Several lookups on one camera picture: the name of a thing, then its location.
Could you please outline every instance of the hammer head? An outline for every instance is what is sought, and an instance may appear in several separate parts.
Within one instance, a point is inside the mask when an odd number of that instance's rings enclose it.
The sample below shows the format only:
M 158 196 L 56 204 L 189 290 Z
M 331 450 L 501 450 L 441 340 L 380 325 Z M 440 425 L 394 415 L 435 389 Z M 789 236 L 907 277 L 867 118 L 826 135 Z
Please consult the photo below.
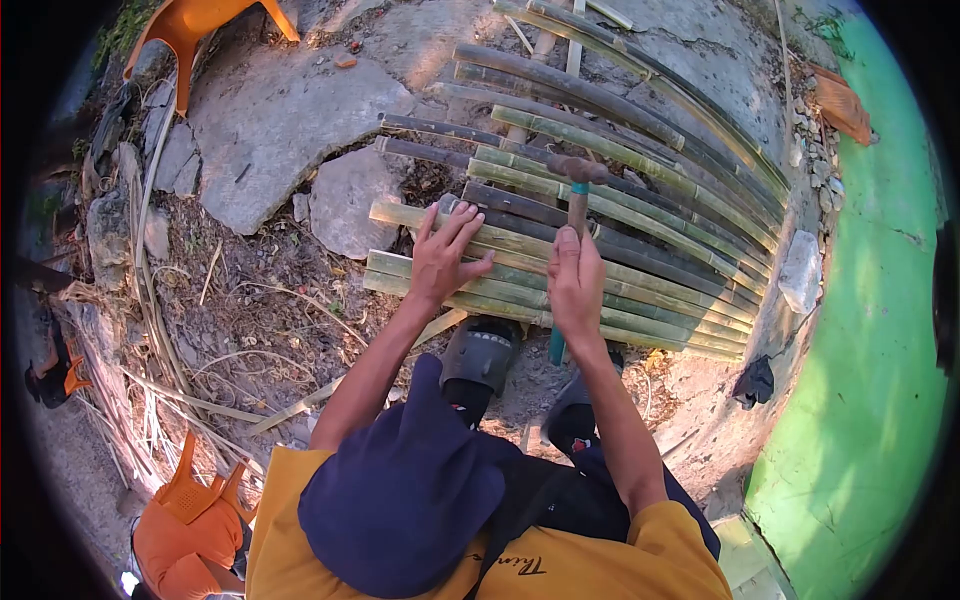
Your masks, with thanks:
M 606 183 L 607 165 L 575 156 L 553 155 L 546 163 L 551 173 L 569 177 L 574 183 Z

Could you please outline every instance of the green painted surface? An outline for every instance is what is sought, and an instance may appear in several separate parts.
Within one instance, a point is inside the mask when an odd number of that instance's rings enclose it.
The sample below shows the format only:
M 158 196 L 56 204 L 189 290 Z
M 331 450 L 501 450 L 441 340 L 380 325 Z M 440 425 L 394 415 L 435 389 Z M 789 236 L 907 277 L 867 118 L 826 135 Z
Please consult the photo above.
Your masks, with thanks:
M 800 598 L 868 586 L 897 540 L 936 444 L 930 278 L 936 193 L 924 121 L 865 16 L 843 75 L 882 141 L 843 136 L 847 188 L 820 321 L 796 389 L 756 462 L 747 513 Z

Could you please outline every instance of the yellow t-shirt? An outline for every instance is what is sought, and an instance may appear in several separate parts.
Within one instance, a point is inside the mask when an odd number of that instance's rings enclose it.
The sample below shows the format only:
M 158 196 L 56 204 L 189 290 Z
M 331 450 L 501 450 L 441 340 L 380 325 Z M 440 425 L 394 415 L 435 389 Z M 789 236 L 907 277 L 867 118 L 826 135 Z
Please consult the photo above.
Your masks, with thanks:
M 297 519 L 300 492 L 331 455 L 277 448 L 257 513 L 247 569 L 249 600 L 368 598 L 313 555 Z M 418 596 L 461 600 L 476 581 L 484 541 L 473 540 L 446 582 Z M 477 598 L 731 598 L 697 522 L 682 504 L 649 506 L 634 517 L 627 543 L 529 528 L 484 577 Z

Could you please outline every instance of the black sandal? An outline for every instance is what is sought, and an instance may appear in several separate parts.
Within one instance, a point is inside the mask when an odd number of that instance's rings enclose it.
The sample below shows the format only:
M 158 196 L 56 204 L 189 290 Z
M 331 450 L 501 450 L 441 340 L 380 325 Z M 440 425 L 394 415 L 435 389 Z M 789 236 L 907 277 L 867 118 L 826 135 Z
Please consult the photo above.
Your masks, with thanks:
M 447 379 L 466 379 L 490 387 L 501 397 L 507 372 L 519 355 L 522 338 L 523 330 L 516 321 L 468 317 L 450 338 L 441 358 L 444 363 L 441 389 Z

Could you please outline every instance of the hand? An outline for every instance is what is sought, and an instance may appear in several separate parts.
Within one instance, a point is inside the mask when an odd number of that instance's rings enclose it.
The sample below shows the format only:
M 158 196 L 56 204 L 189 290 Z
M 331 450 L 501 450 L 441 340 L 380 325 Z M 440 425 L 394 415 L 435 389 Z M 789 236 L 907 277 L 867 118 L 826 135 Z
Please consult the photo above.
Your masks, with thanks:
M 477 214 L 477 207 L 473 204 L 460 202 L 446 223 L 434 231 L 438 210 L 436 203 L 426 209 L 423 224 L 417 232 L 410 293 L 407 295 L 427 302 L 434 311 L 465 283 L 493 268 L 493 251 L 487 252 L 483 260 L 460 262 L 470 238 L 483 225 L 483 213 Z
M 560 228 L 547 265 L 546 293 L 554 326 L 560 328 L 574 354 L 597 342 L 603 344 L 600 307 L 606 278 L 607 267 L 589 233 L 578 240 L 571 226 Z

